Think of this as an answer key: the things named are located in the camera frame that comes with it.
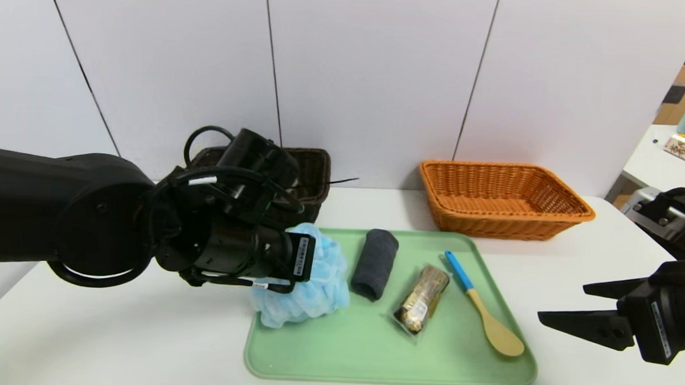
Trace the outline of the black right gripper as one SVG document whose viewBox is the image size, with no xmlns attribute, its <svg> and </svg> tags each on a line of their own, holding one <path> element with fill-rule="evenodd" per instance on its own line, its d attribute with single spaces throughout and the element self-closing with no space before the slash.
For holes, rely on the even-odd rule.
<svg viewBox="0 0 685 385">
<path fill-rule="evenodd" d="M 668 365 L 685 350 L 685 261 L 665 262 L 646 278 L 591 283 L 583 290 L 618 300 L 619 312 L 542 311 L 541 324 L 616 351 L 634 346 L 635 337 L 650 363 Z"/>
</svg>

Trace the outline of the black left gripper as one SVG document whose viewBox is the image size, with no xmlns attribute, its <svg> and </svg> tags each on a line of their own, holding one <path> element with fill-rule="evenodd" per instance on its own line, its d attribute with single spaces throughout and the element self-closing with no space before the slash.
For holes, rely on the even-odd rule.
<svg viewBox="0 0 685 385">
<path fill-rule="evenodd" d="M 316 236 L 310 228 L 288 230 L 261 227 L 258 230 L 253 277 L 284 281 L 310 280 Z"/>
</svg>

